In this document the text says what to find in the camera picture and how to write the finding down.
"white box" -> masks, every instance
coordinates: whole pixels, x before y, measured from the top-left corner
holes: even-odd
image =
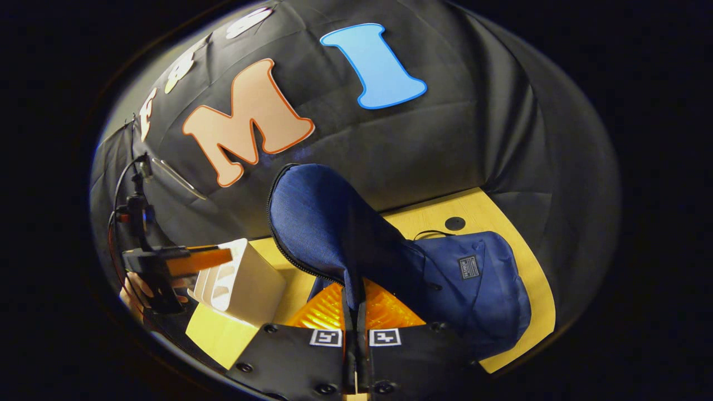
[[[241,238],[218,246],[232,261],[201,270],[189,295],[200,303],[255,327],[272,322],[287,282]]]

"blue letter i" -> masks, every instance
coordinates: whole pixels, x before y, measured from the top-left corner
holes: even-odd
[[[364,92],[357,102],[363,108],[385,108],[426,93],[426,83],[410,76],[381,33],[379,24],[360,24],[330,32],[319,42],[336,46],[352,64]]]

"navy blue backpack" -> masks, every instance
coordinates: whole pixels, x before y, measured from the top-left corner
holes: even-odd
[[[319,164],[285,166],[267,214],[285,258],[318,277],[311,296],[339,283],[356,310],[368,278],[427,323],[448,323],[479,360],[511,349],[530,324],[513,251],[497,233],[408,240]]]

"backpack zipper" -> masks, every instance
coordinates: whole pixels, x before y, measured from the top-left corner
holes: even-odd
[[[291,255],[287,253],[287,251],[284,249],[284,247],[281,245],[280,239],[277,237],[277,233],[275,232],[275,228],[272,226],[272,216],[270,215],[270,205],[272,204],[272,193],[275,191],[275,186],[277,186],[277,182],[280,180],[280,178],[289,170],[291,167],[294,166],[299,166],[298,163],[290,163],[282,167],[282,170],[279,171],[279,173],[275,176],[275,179],[272,182],[272,186],[270,187],[270,194],[267,197],[267,224],[270,227],[270,234],[272,235],[272,239],[275,241],[275,245],[277,246],[277,249],[279,249],[280,253],[282,256],[284,256],[285,259],[287,259],[288,262],[290,262],[294,267],[300,269],[301,271],[319,277],[319,278],[324,278],[325,280],[331,281],[333,283],[337,283],[344,287],[344,283],[341,280],[335,280],[334,278],[331,278],[327,275],[324,275],[320,272],[317,271],[317,269],[313,268],[312,266],[309,266],[307,264],[298,262],[293,258]]]

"letter m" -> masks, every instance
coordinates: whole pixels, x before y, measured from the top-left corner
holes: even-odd
[[[244,172],[242,165],[231,162],[222,149],[246,163],[257,164],[253,124],[262,134],[262,151],[271,155],[296,145],[314,131],[312,120],[300,118],[277,87],[272,78],[274,65],[271,59],[260,60],[233,79],[231,116],[198,106],[183,123],[184,135],[192,135],[198,142],[220,186],[231,186]]]

